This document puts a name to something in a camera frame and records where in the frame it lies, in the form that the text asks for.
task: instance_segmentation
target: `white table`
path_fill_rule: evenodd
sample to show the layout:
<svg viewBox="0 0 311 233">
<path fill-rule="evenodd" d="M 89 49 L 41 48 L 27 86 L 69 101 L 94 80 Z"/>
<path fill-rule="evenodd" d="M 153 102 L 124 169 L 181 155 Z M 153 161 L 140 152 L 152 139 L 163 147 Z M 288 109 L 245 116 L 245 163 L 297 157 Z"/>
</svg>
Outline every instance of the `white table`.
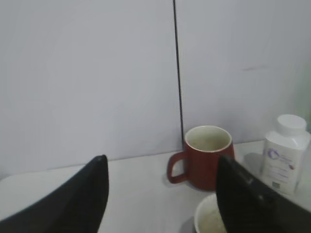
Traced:
<svg viewBox="0 0 311 233">
<path fill-rule="evenodd" d="M 262 142 L 235 145 L 236 159 L 256 173 Z M 187 183 L 166 179 L 168 159 L 174 153 L 109 162 L 110 192 L 100 233 L 189 233 L 193 213 L 209 192 Z M 294 201 L 310 208 L 311 159 Z M 46 196 L 73 176 L 82 166 L 18 174 L 0 182 L 0 219 L 14 214 Z"/>
</svg>

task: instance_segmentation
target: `black object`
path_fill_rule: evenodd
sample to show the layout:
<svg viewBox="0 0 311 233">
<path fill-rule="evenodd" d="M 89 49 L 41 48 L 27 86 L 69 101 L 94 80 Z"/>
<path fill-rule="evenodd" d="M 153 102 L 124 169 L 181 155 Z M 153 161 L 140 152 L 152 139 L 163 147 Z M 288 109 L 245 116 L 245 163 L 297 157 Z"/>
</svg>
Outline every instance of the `black object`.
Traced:
<svg viewBox="0 0 311 233">
<path fill-rule="evenodd" d="M 0 233 L 96 233 L 108 191 L 107 158 L 97 156 L 48 196 L 1 221 Z"/>
<path fill-rule="evenodd" d="M 284 198 L 232 158 L 218 163 L 217 202 L 228 233 L 310 233 L 311 213 Z"/>
</svg>

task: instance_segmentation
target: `mug rim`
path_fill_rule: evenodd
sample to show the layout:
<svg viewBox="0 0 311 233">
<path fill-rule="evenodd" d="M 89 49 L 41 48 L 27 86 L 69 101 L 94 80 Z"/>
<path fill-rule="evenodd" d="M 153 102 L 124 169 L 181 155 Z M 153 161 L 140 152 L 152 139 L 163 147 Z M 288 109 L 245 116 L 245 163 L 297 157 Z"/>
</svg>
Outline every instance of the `mug rim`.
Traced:
<svg viewBox="0 0 311 233">
<path fill-rule="evenodd" d="M 219 130 L 224 131 L 224 132 L 229 136 L 229 139 L 230 139 L 230 140 L 229 140 L 228 144 L 227 144 L 225 147 L 223 147 L 223 148 L 221 148 L 221 149 L 218 149 L 218 150 L 200 150 L 200 149 L 197 149 L 197 148 L 193 147 L 192 145 L 190 145 L 190 143 L 187 141 L 187 135 L 188 135 L 189 133 L 191 133 L 191 131 L 197 130 L 197 129 L 199 129 L 199 128 L 217 128 L 217 129 L 219 129 Z M 186 132 L 186 134 L 185 134 L 185 143 L 186 143 L 190 148 L 192 148 L 192 149 L 194 149 L 194 150 L 196 150 L 196 151 L 207 152 L 207 153 L 215 153 L 215 152 L 221 152 L 221 151 L 227 149 L 227 148 L 232 144 L 232 136 L 231 136 L 231 134 L 230 134 L 227 130 L 225 130 L 225 129 L 223 129 L 223 128 L 220 128 L 220 127 L 218 127 L 218 126 L 215 126 L 215 125 L 200 125 L 200 126 L 196 126 L 196 127 L 192 128 L 192 129 L 190 129 L 190 130 L 188 130 L 188 131 Z"/>
</svg>

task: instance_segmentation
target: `red mug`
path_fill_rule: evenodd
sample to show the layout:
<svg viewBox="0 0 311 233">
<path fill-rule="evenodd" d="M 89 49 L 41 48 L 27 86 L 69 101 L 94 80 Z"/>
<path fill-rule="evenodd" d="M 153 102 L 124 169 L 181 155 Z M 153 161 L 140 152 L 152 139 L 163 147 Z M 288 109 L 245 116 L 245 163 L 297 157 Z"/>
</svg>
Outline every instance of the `red mug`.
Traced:
<svg viewBox="0 0 311 233">
<path fill-rule="evenodd" d="M 216 189 L 218 159 L 221 155 L 234 158 L 231 135 L 217 126 L 198 126 L 185 135 L 185 150 L 173 155 L 168 163 L 167 177 L 171 183 L 189 181 L 194 187 Z M 184 160 L 184 173 L 172 176 L 174 164 Z"/>
</svg>

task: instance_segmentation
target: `white bottle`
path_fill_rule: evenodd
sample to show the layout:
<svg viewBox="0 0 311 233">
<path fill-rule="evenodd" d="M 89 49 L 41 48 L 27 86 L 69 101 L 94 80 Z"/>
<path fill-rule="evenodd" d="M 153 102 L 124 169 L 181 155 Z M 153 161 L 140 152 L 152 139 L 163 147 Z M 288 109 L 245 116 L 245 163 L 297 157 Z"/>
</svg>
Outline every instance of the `white bottle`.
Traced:
<svg viewBox="0 0 311 233">
<path fill-rule="evenodd" d="M 301 117 L 281 115 L 277 118 L 275 131 L 266 135 L 261 179 L 279 192 L 292 195 L 298 186 L 311 138 L 306 126 Z"/>
</svg>

